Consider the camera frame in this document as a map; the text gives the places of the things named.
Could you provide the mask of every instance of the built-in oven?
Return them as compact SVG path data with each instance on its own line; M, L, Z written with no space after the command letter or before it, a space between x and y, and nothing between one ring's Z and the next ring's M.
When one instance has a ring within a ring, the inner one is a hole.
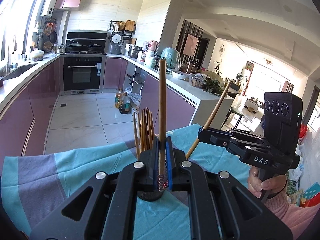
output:
M101 93L105 63L105 55L64 57L62 95Z

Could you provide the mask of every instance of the ceiling light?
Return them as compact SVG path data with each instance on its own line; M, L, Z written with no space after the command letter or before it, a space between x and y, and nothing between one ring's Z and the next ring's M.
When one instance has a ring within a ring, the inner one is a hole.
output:
M270 61L270 60L268 60L266 58L264 58L264 61L267 63L267 65L272 66L272 61Z

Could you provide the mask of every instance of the wooden cutting board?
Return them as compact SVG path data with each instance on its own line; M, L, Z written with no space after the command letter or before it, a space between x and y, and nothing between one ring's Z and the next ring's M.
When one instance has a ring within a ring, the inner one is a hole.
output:
M130 21L130 20L127 20L126 24L125 24L125 31L131 31L131 32L134 32L135 31L135 28L136 28L136 23L135 21Z

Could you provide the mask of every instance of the hand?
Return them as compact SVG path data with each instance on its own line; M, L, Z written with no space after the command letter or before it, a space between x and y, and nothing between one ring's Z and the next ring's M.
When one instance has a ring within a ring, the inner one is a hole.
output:
M249 170L249 177L247 179L248 190L257 198L261 197L261 190L263 189L271 190L271 193L280 192L284 189L286 182L286 175L279 175L271 179L266 179L261 183L261 180L258 178L258 168L253 166Z

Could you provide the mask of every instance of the blue tablecloth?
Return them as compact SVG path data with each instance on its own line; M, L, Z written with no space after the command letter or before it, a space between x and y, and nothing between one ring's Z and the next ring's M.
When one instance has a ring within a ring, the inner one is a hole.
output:
M199 125L169 132L174 147L187 152ZM225 148L200 143L191 161L204 170L229 171L243 185L249 166ZM6 157L1 181L2 203L15 226L32 228L97 171L121 171L136 161L134 141L32 157ZM190 239L186 193L165 191L155 202L137 201L134 239Z

